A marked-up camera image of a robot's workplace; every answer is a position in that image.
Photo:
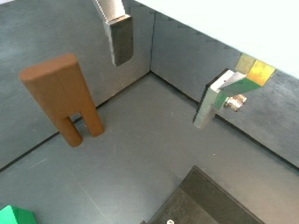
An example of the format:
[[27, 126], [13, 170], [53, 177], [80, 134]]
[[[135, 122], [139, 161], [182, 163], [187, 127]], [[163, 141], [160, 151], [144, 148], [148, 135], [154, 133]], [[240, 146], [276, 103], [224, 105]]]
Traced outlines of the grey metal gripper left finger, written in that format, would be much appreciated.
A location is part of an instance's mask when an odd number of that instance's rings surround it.
[[134, 19], [122, 0], [92, 0], [103, 20], [112, 63], [116, 67], [134, 56]]

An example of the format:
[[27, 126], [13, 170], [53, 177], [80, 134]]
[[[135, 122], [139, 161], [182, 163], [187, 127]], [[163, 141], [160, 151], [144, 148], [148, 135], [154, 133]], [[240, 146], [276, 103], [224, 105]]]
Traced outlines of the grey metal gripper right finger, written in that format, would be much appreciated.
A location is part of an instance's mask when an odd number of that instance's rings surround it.
[[226, 69], [206, 86], [194, 125], [203, 129], [224, 108], [238, 112], [247, 101], [243, 94], [262, 88], [275, 71], [266, 62], [242, 53], [235, 70]]

